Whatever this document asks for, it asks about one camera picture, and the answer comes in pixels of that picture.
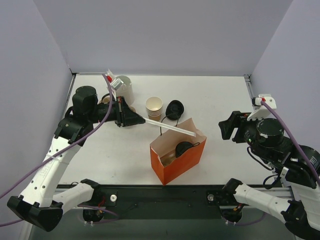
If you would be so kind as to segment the single white stirrer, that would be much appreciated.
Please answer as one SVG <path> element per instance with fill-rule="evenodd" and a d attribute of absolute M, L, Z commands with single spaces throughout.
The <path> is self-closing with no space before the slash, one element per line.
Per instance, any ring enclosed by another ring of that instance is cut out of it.
<path fill-rule="evenodd" d="M 176 126 L 171 126 L 171 125 L 168 125 L 168 124 L 165 124 L 165 123 L 162 123 L 162 122 L 158 122 L 158 121 L 155 121 L 155 120 L 151 120 L 151 119 L 148 119 L 148 118 L 143 118 L 145 120 L 145 122 L 147 124 L 151 124 L 151 125 L 154 125 L 154 126 L 157 126 L 157 127 L 160 127 L 160 128 L 165 128 L 167 130 L 172 130 L 172 131 L 175 131 L 175 132 L 178 132 L 178 133 L 181 133 L 181 134 L 185 134 L 185 135 L 188 135 L 188 136 L 192 136 L 192 137 L 196 137 L 196 133 L 195 132 L 192 132 L 192 131 L 189 131 L 189 130 L 185 130 L 185 129 L 182 129 L 182 128 L 179 128 L 179 127 L 176 127 Z"/>

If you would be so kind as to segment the black plastic cup lid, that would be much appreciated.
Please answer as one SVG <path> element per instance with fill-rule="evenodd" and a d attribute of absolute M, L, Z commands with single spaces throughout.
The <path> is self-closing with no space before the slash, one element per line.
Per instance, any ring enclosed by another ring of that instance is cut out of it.
<path fill-rule="evenodd" d="M 175 157 L 179 158 L 181 155 L 183 155 L 187 150 L 189 150 L 193 146 L 194 146 L 193 143 L 188 141 L 182 141 L 178 143 L 175 147 Z"/>

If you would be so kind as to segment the orange paper takeout bag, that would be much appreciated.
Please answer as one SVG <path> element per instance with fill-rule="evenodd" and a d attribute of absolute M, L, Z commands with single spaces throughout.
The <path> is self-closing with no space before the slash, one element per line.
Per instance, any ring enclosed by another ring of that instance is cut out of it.
<path fill-rule="evenodd" d="M 179 123 L 177 127 L 196 133 L 196 137 L 167 130 L 149 145 L 151 167 L 164 186 L 200 162 L 207 141 L 207 137 L 197 129 L 192 118 Z M 193 147 L 176 158 L 170 165 L 163 167 L 160 159 L 165 155 L 175 153 L 175 148 L 180 142 L 193 143 Z"/>

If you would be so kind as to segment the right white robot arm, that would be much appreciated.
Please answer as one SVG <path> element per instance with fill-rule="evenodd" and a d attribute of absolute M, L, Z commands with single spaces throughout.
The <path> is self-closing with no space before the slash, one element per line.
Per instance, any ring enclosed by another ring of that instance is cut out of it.
<path fill-rule="evenodd" d="M 280 199 L 249 187 L 231 178 L 223 187 L 221 197 L 227 204 L 245 204 L 277 218 L 297 237 L 304 240 L 320 238 L 320 185 L 307 161 L 320 172 L 320 154 L 311 147 L 296 147 L 285 137 L 285 129 L 274 118 L 250 120 L 249 113 L 233 111 L 228 119 L 219 122 L 223 140 L 246 143 L 255 156 L 269 165 L 274 182 L 264 188 L 270 190 L 281 180 L 286 181 L 298 199 Z"/>

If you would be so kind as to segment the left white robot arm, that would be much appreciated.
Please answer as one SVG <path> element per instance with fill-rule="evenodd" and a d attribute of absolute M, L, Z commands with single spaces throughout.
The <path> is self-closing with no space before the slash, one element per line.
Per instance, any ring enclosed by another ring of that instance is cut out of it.
<path fill-rule="evenodd" d="M 74 207 L 86 202 L 91 206 L 100 203 L 100 185 L 93 180 L 84 179 L 63 193 L 55 191 L 69 163 L 93 134 L 94 124 L 101 126 L 104 122 L 130 127 L 146 121 L 130 109 L 124 97 L 108 104 L 99 103 L 94 87 L 79 87 L 72 97 L 72 106 L 54 132 L 44 164 L 18 196 L 9 198 L 9 209 L 20 219 L 50 232 L 63 214 Z"/>

